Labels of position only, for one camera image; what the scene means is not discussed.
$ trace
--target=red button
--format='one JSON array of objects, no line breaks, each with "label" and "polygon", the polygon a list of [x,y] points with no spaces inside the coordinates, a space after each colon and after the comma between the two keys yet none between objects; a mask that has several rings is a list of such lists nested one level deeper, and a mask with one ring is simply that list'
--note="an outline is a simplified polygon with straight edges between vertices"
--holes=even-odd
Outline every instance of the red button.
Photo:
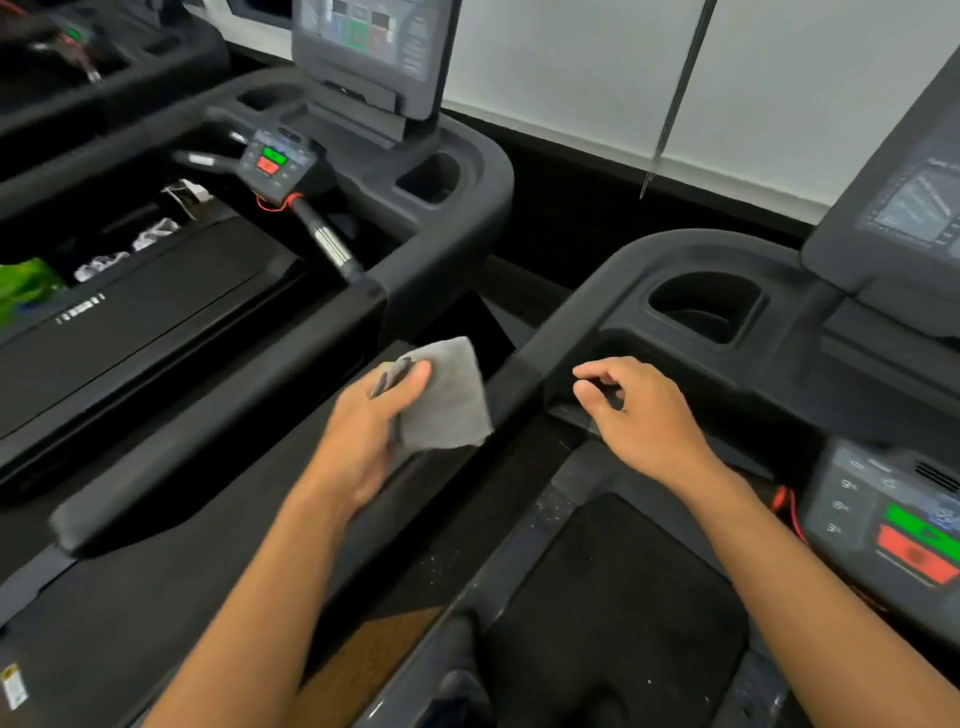
[{"label": "red button", "polygon": [[876,543],[920,573],[929,576],[938,584],[946,584],[950,579],[960,574],[960,569],[957,569],[953,564],[944,561],[922,546],[918,546],[915,541],[911,541],[888,525],[880,527],[880,535],[876,539]]},{"label": "red button", "polygon": [[276,173],[276,170],[280,168],[280,165],[275,161],[270,161],[266,157],[261,157],[260,161],[256,164],[256,168],[263,170],[268,175],[273,175]]}]

